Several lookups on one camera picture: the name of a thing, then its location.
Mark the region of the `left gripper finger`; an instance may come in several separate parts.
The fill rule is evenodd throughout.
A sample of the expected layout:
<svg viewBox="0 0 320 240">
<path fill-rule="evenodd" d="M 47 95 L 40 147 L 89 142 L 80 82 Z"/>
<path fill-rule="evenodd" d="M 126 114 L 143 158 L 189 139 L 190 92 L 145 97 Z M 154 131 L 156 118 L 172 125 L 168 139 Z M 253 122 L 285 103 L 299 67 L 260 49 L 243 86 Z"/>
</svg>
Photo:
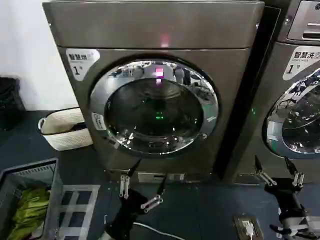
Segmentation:
<svg viewBox="0 0 320 240">
<path fill-rule="evenodd" d="M 156 195 L 153 198 L 149 199 L 147 202 L 140 205 L 140 209 L 143 210 L 145 214 L 149 213 L 152 209 L 154 209 L 164 201 L 162 195 L 165 191 L 166 180 L 167 175 L 163 175 Z"/>
<path fill-rule="evenodd" d="M 120 186 L 119 186 L 119 197 L 128 199 L 129 197 L 129 189 L 130 189 L 130 180 L 136 169 L 141 163 L 141 159 L 139 159 L 126 173 L 120 175 Z"/>
</svg>

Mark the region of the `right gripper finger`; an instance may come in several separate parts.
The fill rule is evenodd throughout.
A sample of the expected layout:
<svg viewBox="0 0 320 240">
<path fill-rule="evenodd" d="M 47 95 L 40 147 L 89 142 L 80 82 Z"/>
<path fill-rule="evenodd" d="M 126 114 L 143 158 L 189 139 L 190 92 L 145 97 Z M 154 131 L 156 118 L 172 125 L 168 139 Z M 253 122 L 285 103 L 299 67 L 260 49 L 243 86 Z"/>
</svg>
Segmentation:
<svg viewBox="0 0 320 240">
<path fill-rule="evenodd" d="M 299 172 L 294 163 L 288 157 L 285 156 L 284 160 L 289 173 L 293 176 L 292 185 L 294 187 L 302 187 L 305 174 Z"/>
<path fill-rule="evenodd" d="M 254 164 L 255 164 L 255 173 L 256 175 L 264 181 L 264 183 L 269 186 L 276 186 L 277 182 L 273 180 L 262 168 L 261 162 L 259 161 L 259 158 L 255 155 L 254 156 Z"/>
</svg>

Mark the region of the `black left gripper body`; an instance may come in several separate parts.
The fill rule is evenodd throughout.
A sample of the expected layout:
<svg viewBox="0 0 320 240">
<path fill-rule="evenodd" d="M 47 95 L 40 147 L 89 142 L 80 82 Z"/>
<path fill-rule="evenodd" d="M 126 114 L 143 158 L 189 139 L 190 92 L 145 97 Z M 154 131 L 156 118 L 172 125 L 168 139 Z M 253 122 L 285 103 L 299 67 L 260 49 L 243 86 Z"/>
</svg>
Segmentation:
<svg viewBox="0 0 320 240">
<path fill-rule="evenodd" d="M 121 206 L 111 223 L 105 226 L 106 233 L 129 233 L 139 215 L 145 212 L 141 205 L 148 199 L 136 190 L 129 189 L 127 198 L 120 198 Z"/>
</svg>

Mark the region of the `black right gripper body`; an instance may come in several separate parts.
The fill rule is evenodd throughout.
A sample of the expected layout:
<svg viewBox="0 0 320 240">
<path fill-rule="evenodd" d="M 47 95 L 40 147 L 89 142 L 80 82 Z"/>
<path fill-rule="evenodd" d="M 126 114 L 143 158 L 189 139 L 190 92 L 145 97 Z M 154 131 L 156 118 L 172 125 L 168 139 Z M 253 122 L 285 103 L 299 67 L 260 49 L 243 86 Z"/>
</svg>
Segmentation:
<svg viewBox="0 0 320 240">
<path fill-rule="evenodd" d="M 303 216 L 304 207 L 300 204 L 297 194 L 300 193 L 302 187 L 294 186 L 291 178 L 274 178 L 276 185 L 266 184 L 264 190 L 274 195 L 281 216 Z"/>
</svg>

